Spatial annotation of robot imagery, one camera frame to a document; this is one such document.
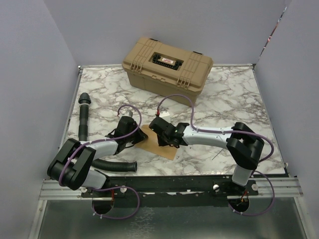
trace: red and white label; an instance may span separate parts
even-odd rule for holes
[[[173,64],[173,63],[174,63],[174,61],[169,60],[169,59],[167,59],[167,58],[162,58],[161,60],[162,60],[163,62],[167,62],[167,63],[170,63],[170,64]]]

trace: tan plastic toolbox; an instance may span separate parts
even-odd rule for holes
[[[182,94],[195,104],[204,88],[213,60],[201,53],[142,37],[125,57],[122,66],[132,86],[162,96]],[[183,97],[172,99],[190,106]]]

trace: brown cardboard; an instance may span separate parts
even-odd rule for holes
[[[142,131],[148,135],[148,139],[143,140],[142,142],[139,142],[135,144],[135,147],[144,149],[147,152],[151,152],[153,154],[162,156],[164,158],[174,160],[177,148],[170,147],[170,146],[161,146],[159,147],[158,144],[158,137],[156,133],[154,133],[150,128],[148,124],[144,124],[141,127]]]
[[[182,94],[195,104],[202,92],[213,60],[142,37],[122,62],[130,84],[161,96]],[[172,100],[190,106],[183,97]]]

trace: black tube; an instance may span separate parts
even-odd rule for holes
[[[92,162],[92,166],[98,169],[112,172],[136,172],[138,169],[138,163],[132,162],[109,162],[102,159],[95,159]]]
[[[88,121],[89,121],[89,104],[91,103],[88,93],[82,93],[79,98],[80,104],[80,124],[79,124],[79,141],[88,140]]]

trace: marble surface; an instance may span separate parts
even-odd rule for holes
[[[87,92],[92,100],[89,140],[102,138],[116,128],[119,120],[117,109],[124,103],[138,107],[143,116],[142,124],[149,124],[162,99],[162,96],[132,87],[120,65],[84,68],[68,129],[68,137],[76,139],[79,123],[77,100],[83,92]],[[172,124],[189,122],[191,108],[188,106],[168,99],[162,104],[162,109],[169,111]],[[139,121],[137,113],[133,117]],[[284,164],[251,67],[213,67],[202,94],[197,98],[194,124],[226,127],[237,121],[246,123],[254,132],[270,138],[275,144],[275,153],[260,163],[258,170],[267,174],[284,173]],[[270,146],[266,143],[262,156],[268,152]],[[104,159],[138,162],[137,173],[106,172],[110,176],[220,175],[232,174],[235,168],[235,161],[226,149],[204,145],[182,146],[173,161],[135,147]]]

